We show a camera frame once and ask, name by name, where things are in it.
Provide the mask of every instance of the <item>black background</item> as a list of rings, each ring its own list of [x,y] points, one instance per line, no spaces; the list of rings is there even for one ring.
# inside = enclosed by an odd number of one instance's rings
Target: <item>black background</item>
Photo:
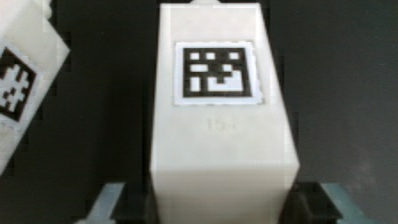
[[[67,224],[108,181],[142,190],[158,5],[57,0],[71,57],[0,179],[0,223]],[[263,2],[300,181],[337,182],[398,223],[398,4]]]

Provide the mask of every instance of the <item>black and white marker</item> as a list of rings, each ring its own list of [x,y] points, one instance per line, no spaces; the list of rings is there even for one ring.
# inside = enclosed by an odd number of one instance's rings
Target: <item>black and white marker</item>
[[[49,0],[0,0],[0,174],[69,53],[49,15]]]
[[[298,159],[259,4],[161,4],[151,176],[163,224],[275,224]]]

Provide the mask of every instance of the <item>black square pattern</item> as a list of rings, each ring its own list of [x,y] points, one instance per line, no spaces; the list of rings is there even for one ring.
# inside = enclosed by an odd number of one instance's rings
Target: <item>black square pattern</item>
[[[5,48],[0,57],[0,114],[19,121],[32,92],[35,72]]]
[[[250,97],[245,48],[183,49],[183,97]]]

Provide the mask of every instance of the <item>white block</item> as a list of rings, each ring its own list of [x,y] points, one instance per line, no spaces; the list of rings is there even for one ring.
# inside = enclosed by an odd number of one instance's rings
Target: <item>white block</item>
[[[160,221],[275,224],[298,160],[261,7],[204,2],[161,4],[151,153]],[[188,71],[202,63],[208,72]],[[243,91],[227,83],[233,71]]]
[[[0,0],[0,174],[69,53],[48,0]]]

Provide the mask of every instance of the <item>white cube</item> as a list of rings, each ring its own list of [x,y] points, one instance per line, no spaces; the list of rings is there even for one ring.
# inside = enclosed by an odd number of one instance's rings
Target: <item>white cube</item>
[[[161,223],[275,224],[296,170],[259,4],[161,4],[151,152]]]
[[[48,2],[0,0],[0,174],[69,53]]]

